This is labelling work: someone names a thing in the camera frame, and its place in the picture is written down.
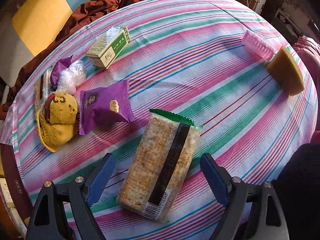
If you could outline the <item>flat clear snack packet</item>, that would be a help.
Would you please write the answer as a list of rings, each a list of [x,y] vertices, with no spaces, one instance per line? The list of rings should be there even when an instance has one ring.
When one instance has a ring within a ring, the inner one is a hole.
[[[50,81],[52,70],[53,67],[49,67],[35,83],[35,112],[41,108],[42,104],[47,100],[49,94],[52,92],[52,84]]]

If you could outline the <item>tricolour padded headboard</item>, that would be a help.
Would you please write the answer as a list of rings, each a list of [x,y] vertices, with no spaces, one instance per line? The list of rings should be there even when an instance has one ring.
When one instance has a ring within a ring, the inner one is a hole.
[[[12,87],[20,69],[56,38],[89,0],[1,0],[1,79]]]

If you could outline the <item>purple snack packet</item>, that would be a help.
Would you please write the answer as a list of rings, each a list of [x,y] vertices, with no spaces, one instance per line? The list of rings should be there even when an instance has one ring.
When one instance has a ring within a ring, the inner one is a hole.
[[[122,80],[108,87],[80,92],[79,134],[87,135],[99,125],[135,120],[129,102],[129,84]]]

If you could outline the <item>clear crumpled plastic bag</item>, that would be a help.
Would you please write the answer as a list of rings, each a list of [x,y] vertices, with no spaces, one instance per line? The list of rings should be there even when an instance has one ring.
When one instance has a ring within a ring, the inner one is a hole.
[[[74,61],[67,69],[63,70],[58,79],[57,92],[75,94],[76,89],[85,81],[87,70],[82,60]]]

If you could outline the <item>green white medicine box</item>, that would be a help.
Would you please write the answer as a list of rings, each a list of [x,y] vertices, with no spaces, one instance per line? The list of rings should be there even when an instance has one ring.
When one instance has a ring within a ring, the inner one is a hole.
[[[107,69],[130,42],[129,30],[125,26],[108,29],[87,51],[86,56],[93,66]]]

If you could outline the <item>small purple wrapper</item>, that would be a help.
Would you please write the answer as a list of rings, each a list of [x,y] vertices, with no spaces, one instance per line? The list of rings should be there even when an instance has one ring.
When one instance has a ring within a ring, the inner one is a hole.
[[[71,65],[71,62],[72,62],[72,56],[64,59],[60,59],[59,61],[57,61],[50,75],[50,82],[52,86],[57,86],[60,73],[63,70],[67,69]]]

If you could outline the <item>striped bed sheet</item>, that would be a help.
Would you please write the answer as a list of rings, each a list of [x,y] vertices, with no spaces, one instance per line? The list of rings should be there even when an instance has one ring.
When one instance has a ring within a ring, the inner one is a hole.
[[[127,80],[135,121],[76,135],[59,151],[49,152],[37,133],[35,82],[60,59],[84,59],[98,37],[118,25],[129,29],[130,43],[108,69],[86,61],[81,89]],[[248,29],[275,49],[288,46],[272,25],[234,0],[146,0],[98,19],[62,42],[21,88],[1,130],[1,142],[13,146],[31,203],[45,181],[71,181],[111,152],[116,169],[92,206],[107,239],[208,239],[223,207],[200,170],[200,156],[210,153],[232,175],[260,184],[277,178],[316,128],[316,87],[302,60],[295,55],[304,91],[288,97],[263,60],[241,44]],[[116,202],[152,108],[180,114],[202,127],[167,223],[146,219]]]

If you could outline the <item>cracker packet green clear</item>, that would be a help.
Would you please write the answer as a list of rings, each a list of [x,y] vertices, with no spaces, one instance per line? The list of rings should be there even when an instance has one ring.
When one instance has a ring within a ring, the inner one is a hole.
[[[181,115],[151,109],[117,203],[148,219],[166,222],[188,173],[201,129]]]

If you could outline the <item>yellow sponge wedge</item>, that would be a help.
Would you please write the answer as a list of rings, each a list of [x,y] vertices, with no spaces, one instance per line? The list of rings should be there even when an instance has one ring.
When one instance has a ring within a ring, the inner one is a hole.
[[[304,90],[302,72],[285,46],[278,50],[266,69],[287,95],[295,96]]]

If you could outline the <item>rust brown blanket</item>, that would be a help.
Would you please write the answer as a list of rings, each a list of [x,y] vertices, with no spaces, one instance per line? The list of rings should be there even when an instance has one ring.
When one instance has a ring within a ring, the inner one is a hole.
[[[9,90],[6,102],[1,104],[1,120],[5,120],[8,110],[17,93],[26,83],[34,70],[55,48],[57,48],[58,45],[73,35],[76,31],[93,21],[112,13],[117,9],[121,9],[140,1],[145,0],[90,0],[78,6],[68,18],[55,40],[20,69],[14,86]]]

